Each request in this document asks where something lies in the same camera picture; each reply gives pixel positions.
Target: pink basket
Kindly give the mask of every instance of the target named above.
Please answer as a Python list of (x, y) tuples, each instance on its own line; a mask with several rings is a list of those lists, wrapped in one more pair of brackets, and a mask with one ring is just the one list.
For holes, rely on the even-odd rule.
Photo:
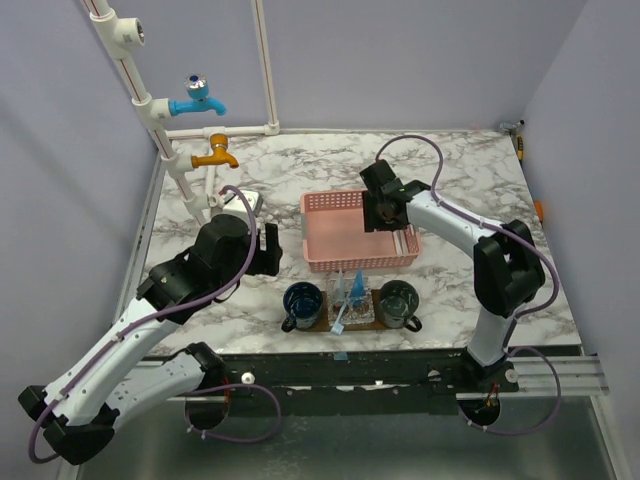
[(406, 267), (422, 253), (413, 226), (397, 232), (364, 231), (362, 192), (305, 193), (300, 198), (302, 248), (312, 272)]

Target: mug handle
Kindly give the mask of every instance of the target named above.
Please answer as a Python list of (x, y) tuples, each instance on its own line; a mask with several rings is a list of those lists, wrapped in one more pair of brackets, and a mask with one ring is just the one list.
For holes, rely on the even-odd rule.
[(288, 315), (284, 322), (282, 322), (282, 331), (284, 333), (289, 333), (291, 330), (296, 328), (296, 319), (292, 315)]
[(420, 330), (422, 330), (422, 322), (418, 319), (418, 317), (414, 315), (409, 320), (407, 320), (407, 322), (404, 324), (404, 328), (406, 328), (410, 332), (419, 332)]

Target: gray floor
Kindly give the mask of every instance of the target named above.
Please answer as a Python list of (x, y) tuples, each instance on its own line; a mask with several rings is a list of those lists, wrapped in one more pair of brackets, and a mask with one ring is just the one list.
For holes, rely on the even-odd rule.
[[(531, 426), (550, 400), (505, 402), (497, 425)], [(260, 445), (187, 434), (182, 402), (167, 402), (127, 425), (86, 464), (91, 480), (224, 479), (613, 479), (588, 399), (568, 399), (542, 433), (502, 438), (458, 417), (428, 415), (289, 417)], [(268, 419), (229, 419), (226, 433), (252, 435)]]

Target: white pipe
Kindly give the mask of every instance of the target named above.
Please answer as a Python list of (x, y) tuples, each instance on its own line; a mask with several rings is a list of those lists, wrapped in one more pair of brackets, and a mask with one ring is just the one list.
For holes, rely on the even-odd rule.
[(207, 199), (209, 200), (209, 205), (210, 207), (205, 210), (207, 212), (207, 220), (211, 220), (211, 215), (212, 215), (212, 211), (211, 211), (211, 207), (214, 207), (216, 205), (212, 205), (212, 203), (216, 203), (217, 204), (217, 192), (214, 193), (213, 190), (215, 189), (216, 186), (216, 167), (214, 167), (213, 165), (210, 165), (207, 167), (207, 171), (205, 173), (205, 177), (204, 177), (204, 194), (207, 196)]
[(175, 165), (179, 157), (173, 150), (160, 119), (151, 115), (152, 111), (158, 111), (158, 108), (154, 107), (164, 105), (165, 101), (153, 100), (149, 95), (131, 58), (131, 48), (144, 45), (144, 33), (140, 21), (137, 18), (118, 18), (115, 11), (109, 7), (107, 0), (83, 0), (83, 3), (89, 11), (91, 22), (98, 32), (104, 48), (131, 94), (131, 100), (140, 119), (158, 147), (162, 160), (167, 162), (168, 171), (178, 185), (185, 207), (195, 217), (199, 225), (204, 225), (204, 215), (202, 210), (198, 210), (198, 207), (203, 205), (203, 196), (197, 197), (191, 190), (184, 174), (176, 170)]
[(264, 8), (262, 0), (253, 0), (253, 21), (258, 40), (258, 52), (262, 61), (262, 80), (264, 82), (264, 93), (267, 99), (267, 112), (269, 114), (269, 125), (275, 127), (279, 125), (278, 114), (276, 112), (276, 99), (273, 93), (273, 77), (271, 75), (271, 60), (269, 58), (269, 46), (267, 44), (267, 27), (264, 22)]
[(279, 125), (262, 125), (258, 127), (205, 127), (189, 128), (184, 130), (167, 130), (169, 140), (184, 140), (188, 138), (209, 139), (211, 135), (223, 133), (227, 137), (238, 137), (240, 135), (277, 135), (280, 133)]

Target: coffee mug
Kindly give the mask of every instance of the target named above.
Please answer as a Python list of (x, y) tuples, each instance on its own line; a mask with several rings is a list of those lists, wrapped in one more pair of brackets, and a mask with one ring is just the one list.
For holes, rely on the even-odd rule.
[(412, 332), (422, 329), (422, 323), (414, 315), (420, 304), (415, 288), (402, 280), (392, 280), (380, 289), (382, 322), (389, 328), (406, 328)]
[(282, 330), (284, 332), (290, 332), (294, 328), (305, 330), (313, 327), (320, 317), (322, 292), (309, 282), (294, 283), (284, 293), (282, 303), (287, 312)]

